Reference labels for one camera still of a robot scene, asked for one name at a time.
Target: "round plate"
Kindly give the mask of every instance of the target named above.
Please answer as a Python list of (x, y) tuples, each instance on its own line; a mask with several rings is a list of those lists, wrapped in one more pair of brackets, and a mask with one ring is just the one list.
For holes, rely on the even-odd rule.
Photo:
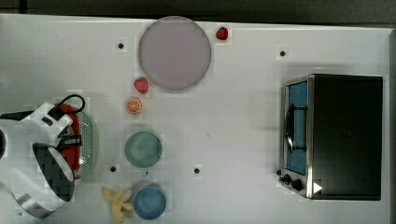
[(138, 53), (148, 78), (172, 91), (197, 83), (211, 58), (204, 30), (183, 17), (165, 17), (151, 24), (140, 40)]

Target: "red strawberry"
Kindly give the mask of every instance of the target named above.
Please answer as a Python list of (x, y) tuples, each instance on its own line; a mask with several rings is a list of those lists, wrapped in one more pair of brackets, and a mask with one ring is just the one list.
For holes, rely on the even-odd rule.
[(225, 27), (221, 27), (218, 29), (218, 31), (216, 32), (216, 37), (219, 40), (226, 40), (228, 38), (228, 30)]
[(134, 81), (134, 87), (142, 94), (146, 94), (149, 91), (149, 83), (145, 77), (140, 77)]

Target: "black toaster oven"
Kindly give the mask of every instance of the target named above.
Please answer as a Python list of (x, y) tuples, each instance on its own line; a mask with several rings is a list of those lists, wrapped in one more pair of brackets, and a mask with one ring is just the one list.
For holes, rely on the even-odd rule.
[(280, 175), (308, 199), (381, 197), (382, 77), (314, 74), (285, 83)]

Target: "oven knob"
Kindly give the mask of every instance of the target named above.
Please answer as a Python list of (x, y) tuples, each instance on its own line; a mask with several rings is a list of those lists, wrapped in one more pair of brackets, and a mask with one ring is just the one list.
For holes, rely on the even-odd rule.
[(303, 182), (301, 182), (300, 179), (295, 179), (291, 181), (291, 187), (296, 189), (297, 191), (300, 191), (303, 189)]
[(283, 177), (280, 177), (279, 180), (283, 181), (283, 183), (285, 183), (285, 185), (289, 185), (291, 178), (289, 175), (284, 175)]

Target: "bowl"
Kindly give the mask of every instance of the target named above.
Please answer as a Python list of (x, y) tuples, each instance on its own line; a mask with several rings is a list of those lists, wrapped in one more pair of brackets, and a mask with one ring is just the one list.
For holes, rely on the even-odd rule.
[(160, 186), (149, 185), (137, 192), (134, 197), (134, 211), (145, 220), (160, 217), (166, 208), (165, 192)]

